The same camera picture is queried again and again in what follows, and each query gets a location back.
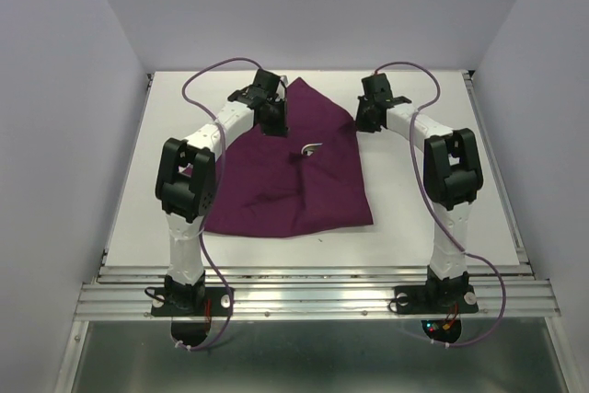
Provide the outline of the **steel instrument tray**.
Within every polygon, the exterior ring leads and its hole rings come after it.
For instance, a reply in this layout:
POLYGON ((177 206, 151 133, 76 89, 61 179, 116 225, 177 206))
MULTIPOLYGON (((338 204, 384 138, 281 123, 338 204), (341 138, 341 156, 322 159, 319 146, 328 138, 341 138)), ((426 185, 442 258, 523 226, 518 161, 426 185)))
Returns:
POLYGON ((313 155, 319 148, 321 147, 321 143, 317 144, 306 144, 301 149, 302 156, 311 156, 313 155))

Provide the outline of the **purple cloth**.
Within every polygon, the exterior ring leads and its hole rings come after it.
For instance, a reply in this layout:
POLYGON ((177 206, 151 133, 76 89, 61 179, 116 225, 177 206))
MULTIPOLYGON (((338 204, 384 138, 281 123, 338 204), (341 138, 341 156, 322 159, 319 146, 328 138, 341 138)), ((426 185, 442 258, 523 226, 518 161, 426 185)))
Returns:
POLYGON ((284 238, 373 223, 350 113, 302 78, 287 98, 286 137, 255 127, 227 148, 207 232, 284 238), (313 155, 301 155, 317 143, 313 155))

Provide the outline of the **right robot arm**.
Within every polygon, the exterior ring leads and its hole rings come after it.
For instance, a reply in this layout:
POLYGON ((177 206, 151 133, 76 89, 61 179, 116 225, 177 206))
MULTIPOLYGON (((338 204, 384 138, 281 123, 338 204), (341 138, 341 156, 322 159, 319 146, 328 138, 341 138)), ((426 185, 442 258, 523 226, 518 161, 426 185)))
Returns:
POLYGON ((356 129, 387 129, 409 142, 418 187, 434 222, 429 273, 436 280, 424 286, 423 299, 428 307, 444 310, 456 301, 456 288, 447 280, 468 271, 468 219, 484 181, 476 135, 446 126, 422 114, 408 98, 394 96, 383 73, 363 78, 362 86, 356 129))

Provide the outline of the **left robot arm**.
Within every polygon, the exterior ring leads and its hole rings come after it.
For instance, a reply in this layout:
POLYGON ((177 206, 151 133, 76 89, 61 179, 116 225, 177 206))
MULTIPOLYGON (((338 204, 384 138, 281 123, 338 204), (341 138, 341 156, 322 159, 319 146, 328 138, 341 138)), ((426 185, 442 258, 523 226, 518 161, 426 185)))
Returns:
POLYGON ((167 217, 170 245, 165 287, 186 314, 204 305, 202 231, 220 186, 225 152, 254 127, 267 136, 288 134, 287 79, 259 69, 252 83, 233 92, 217 113, 195 105, 211 120, 183 139, 165 141, 155 189, 167 217))

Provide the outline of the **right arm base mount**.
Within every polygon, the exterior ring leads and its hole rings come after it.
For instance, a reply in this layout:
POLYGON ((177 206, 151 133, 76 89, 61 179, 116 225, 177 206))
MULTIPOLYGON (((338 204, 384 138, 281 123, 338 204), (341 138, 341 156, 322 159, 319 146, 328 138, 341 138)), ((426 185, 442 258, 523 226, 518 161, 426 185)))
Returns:
POLYGON ((425 316, 422 330, 434 343, 457 344, 462 332, 461 314, 479 312, 474 287, 467 271, 454 278, 438 278, 427 268, 422 285, 397 285, 387 309, 401 316, 425 316))

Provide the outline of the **aluminium front rail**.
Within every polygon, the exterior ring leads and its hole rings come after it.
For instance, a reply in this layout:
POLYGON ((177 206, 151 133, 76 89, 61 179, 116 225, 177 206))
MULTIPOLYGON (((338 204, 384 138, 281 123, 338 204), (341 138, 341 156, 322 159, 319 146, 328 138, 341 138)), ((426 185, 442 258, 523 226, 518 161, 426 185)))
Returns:
MULTIPOLYGON (((508 318, 550 318, 560 309, 550 282, 534 277, 528 265, 507 266, 502 281, 482 266, 471 272, 478 298, 476 318, 495 317, 502 305, 508 318)), ((149 320, 146 286, 159 286, 164 270, 103 268, 94 282, 83 285, 75 319, 85 321, 149 320)), ((420 284, 423 267, 225 268, 235 290, 235 321, 312 319, 394 319, 387 308, 394 287, 420 284)))

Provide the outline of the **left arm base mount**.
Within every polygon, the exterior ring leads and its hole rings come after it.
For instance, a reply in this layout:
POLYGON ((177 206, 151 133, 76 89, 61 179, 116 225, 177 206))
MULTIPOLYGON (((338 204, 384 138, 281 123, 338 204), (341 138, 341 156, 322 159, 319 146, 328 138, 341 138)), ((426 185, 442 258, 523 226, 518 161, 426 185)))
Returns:
POLYGON ((208 287, 204 272, 195 284, 182 284, 169 275, 162 287, 147 286, 150 315, 169 318, 176 348, 187 352, 209 350, 225 335, 234 313, 234 288, 208 287))

